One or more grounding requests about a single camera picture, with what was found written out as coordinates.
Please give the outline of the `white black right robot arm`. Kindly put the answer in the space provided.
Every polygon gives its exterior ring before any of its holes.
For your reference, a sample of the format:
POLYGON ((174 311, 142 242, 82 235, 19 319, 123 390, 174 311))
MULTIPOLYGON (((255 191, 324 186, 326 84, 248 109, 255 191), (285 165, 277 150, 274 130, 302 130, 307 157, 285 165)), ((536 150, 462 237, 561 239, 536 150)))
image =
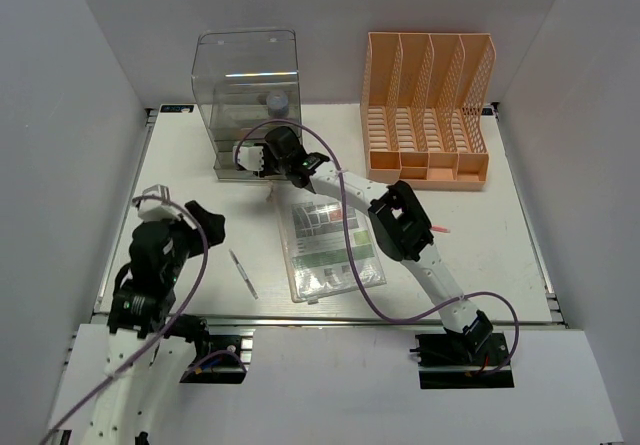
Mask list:
POLYGON ((271 169, 298 189, 335 198, 367 215, 379 250, 414 276, 437 309, 453 355, 466 364, 477 362, 488 350, 493 326, 443 263, 431 221, 411 186, 348 172, 331 152, 307 152, 292 125, 280 121, 264 138, 271 169))

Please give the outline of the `clear mesh zipper pouch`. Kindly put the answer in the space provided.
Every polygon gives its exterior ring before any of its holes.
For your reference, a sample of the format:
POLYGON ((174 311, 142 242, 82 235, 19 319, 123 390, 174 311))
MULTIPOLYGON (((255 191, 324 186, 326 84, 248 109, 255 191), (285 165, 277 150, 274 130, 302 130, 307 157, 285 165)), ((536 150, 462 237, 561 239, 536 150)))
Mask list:
POLYGON ((312 304, 358 289, 345 235, 349 236, 363 286, 371 288, 386 283, 369 224, 362 213, 349 207, 344 215, 338 200, 284 183, 271 185, 269 199, 277 216, 293 302, 312 304))

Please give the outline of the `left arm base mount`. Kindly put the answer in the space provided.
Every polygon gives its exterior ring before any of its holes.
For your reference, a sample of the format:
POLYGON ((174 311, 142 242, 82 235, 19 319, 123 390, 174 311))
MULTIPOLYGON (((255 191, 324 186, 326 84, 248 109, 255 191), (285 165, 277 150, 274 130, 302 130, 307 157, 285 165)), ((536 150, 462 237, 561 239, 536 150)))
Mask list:
POLYGON ((253 335, 253 329, 210 327, 181 382, 198 385, 240 385, 251 362, 253 335))

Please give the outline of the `clear grey drawer organizer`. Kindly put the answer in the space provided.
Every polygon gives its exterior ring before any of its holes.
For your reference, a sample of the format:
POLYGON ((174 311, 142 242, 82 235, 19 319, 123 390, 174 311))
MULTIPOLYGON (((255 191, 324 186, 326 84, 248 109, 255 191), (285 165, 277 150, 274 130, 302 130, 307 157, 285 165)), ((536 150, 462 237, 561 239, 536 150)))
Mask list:
POLYGON ((301 120, 296 34, 291 29, 205 31, 197 41, 191 86, 212 144, 220 180, 256 177, 233 163, 233 149, 249 130, 266 120, 272 90, 289 98, 287 118, 301 120))

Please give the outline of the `clear paper clip tub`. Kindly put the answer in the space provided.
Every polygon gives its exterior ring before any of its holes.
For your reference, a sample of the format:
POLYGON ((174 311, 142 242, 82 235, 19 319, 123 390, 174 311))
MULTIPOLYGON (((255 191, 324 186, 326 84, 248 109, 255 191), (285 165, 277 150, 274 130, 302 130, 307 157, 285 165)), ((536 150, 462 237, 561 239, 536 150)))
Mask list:
POLYGON ((282 90, 270 91, 266 96, 265 105, 271 118, 287 118, 289 115, 289 98, 282 90))

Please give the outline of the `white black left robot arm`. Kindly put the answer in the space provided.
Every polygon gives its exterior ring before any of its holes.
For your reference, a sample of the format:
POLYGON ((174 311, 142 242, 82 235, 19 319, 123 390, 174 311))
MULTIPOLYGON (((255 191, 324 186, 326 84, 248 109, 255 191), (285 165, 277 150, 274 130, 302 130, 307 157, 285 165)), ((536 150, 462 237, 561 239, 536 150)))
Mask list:
POLYGON ((224 217, 195 200, 178 206, 144 195, 135 206, 142 222, 115 279, 105 378, 85 444, 149 443, 159 410, 188 365, 211 352, 204 320, 175 304, 174 288, 189 259, 206 260, 224 242, 224 217))

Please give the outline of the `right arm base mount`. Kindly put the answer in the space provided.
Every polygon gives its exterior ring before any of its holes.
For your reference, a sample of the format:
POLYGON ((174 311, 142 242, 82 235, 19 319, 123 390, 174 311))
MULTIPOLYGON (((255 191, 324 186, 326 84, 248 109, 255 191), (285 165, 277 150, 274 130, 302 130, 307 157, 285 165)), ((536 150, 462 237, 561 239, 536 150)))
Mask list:
POLYGON ((476 355, 469 355, 445 334, 415 336, 409 356, 418 364, 422 390, 511 389, 515 387, 510 364, 498 368, 509 350, 503 333, 493 333, 476 355))

